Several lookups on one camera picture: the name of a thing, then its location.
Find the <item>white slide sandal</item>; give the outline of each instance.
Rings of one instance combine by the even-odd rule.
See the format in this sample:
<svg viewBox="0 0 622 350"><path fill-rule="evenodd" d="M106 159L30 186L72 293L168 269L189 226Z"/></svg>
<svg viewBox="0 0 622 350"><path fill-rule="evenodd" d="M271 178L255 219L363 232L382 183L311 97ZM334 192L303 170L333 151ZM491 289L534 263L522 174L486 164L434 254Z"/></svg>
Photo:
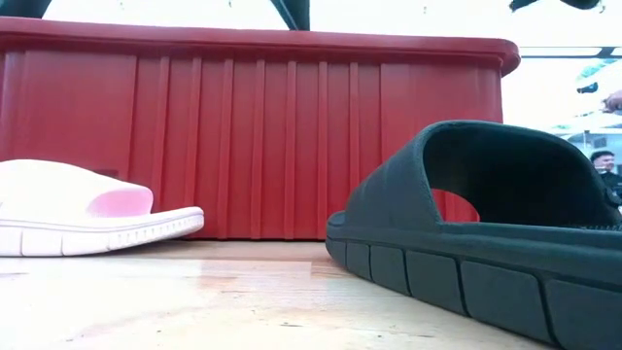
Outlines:
<svg viewBox="0 0 622 350"><path fill-rule="evenodd" d="M105 253L203 228L203 210L151 214L154 195L81 167L46 160L0 162L0 257Z"/></svg>

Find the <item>slide sandal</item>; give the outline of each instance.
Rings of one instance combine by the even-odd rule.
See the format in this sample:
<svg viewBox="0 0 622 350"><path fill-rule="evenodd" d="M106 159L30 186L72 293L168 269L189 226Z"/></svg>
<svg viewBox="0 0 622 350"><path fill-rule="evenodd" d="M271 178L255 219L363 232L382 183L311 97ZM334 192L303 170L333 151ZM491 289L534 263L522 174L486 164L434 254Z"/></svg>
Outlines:
<svg viewBox="0 0 622 350"><path fill-rule="evenodd" d="M151 190L78 166L0 162L0 257L104 253L203 227L197 207L151 214Z"/></svg>
<svg viewBox="0 0 622 350"><path fill-rule="evenodd" d="M432 190L479 223L442 221ZM567 349L622 349L620 199L590 161L547 133L491 122L424 129L328 219L350 272Z"/></svg>

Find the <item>white wall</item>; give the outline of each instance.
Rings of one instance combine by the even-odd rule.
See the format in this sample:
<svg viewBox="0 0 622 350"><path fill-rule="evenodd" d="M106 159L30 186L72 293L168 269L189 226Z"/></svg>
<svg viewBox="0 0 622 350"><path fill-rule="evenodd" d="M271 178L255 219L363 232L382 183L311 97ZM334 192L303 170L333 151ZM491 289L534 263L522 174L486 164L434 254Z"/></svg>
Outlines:
<svg viewBox="0 0 622 350"><path fill-rule="evenodd" d="M270 0L52 0L45 19L287 30Z"/></svg>
<svg viewBox="0 0 622 350"><path fill-rule="evenodd" d="M620 44L622 1L606 1L602 14L600 9L580 11L559 0L540 0L512 14L509 3L510 0L311 0L311 28L369 34L495 37L521 46Z"/></svg>
<svg viewBox="0 0 622 350"><path fill-rule="evenodd" d="M575 78L589 63L585 59L524 59L501 80L503 122L531 128L548 128L563 123L578 111L598 109L582 106Z"/></svg>

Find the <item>treaded sole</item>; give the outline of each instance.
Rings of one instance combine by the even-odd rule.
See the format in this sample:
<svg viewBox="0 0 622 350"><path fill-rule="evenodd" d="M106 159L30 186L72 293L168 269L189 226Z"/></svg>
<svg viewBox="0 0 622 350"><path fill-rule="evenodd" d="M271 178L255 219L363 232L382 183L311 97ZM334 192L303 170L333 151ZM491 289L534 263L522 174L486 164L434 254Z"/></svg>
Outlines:
<svg viewBox="0 0 622 350"><path fill-rule="evenodd" d="M347 239L326 245L353 274L483 323L568 350L622 349L620 292L466 257Z"/></svg>
<svg viewBox="0 0 622 350"><path fill-rule="evenodd" d="M0 227L0 257L69 257L106 253L185 236L203 227L202 214L154 225L94 231Z"/></svg>

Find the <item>wooden table surface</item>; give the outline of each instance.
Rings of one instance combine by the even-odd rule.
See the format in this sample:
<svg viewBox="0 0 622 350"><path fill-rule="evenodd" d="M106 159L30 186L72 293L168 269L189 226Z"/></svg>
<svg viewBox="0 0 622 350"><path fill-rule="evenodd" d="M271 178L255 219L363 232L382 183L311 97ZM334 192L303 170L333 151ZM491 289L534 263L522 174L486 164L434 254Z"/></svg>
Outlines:
<svg viewBox="0 0 622 350"><path fill-rule="evenodd" d="M0 259L0 349L547 349L334 265L323 243Z"/></svg>

